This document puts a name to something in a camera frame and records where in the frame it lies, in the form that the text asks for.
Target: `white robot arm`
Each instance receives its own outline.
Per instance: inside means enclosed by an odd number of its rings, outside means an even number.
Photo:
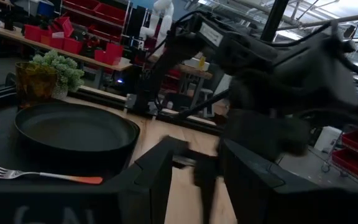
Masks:
[[[160,32],[158,33],[157,43],[160,44],[166,37],[167,31],[171,29],[172,25],[172,16],[173,16],[173,3],[172,0],[158,0],[154,3],[153,14],[150,18],[150,26],[142,27],[140,29],[140,37],[144,40],[146,37],[152,37],[155,34],[158,21],[160,20],[160,13],[164,12],[164,17],[162,19]],[[164,45],[162,45],[154,55],[160,56],[164,50]]]

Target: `green plant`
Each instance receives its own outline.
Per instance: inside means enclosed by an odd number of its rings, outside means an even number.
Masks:
[[[84,71],[77,69],[77,63],[73,59],[59,56],[56,50],[51,50],[44,56],[36,55],[30,63],[55,68],[58,71],[57,86],[62,90],[77,91],[84,85],[81,79]]]

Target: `fork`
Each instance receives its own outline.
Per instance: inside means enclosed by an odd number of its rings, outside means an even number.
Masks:
[[[53,177],[85,184],[100,184],[103,181],[102,177],[75,177],[69,175],[49,174],[44,172],[23,172],[20,170],[9,170],[0,167],[0,179],[11,180],[28,174],[40,175],[42,177]]]

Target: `potted plant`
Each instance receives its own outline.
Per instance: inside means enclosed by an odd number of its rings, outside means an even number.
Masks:
[[[51,50],[44,56],[36,55],[31,63],[46,65],[55,68],[58,71],[58,79],[52,97],[63,99],[68,91],[77,91],[84,85],[81,77],[84,71],[77,69],[77,63],[71,58],[59,56],[55,50]]]

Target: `amber glass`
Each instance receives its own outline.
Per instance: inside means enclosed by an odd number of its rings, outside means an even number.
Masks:
[[[20,108],[46,103],[52,99],[57,80],[54,68],[20,62],[16,63],[16,77]]]

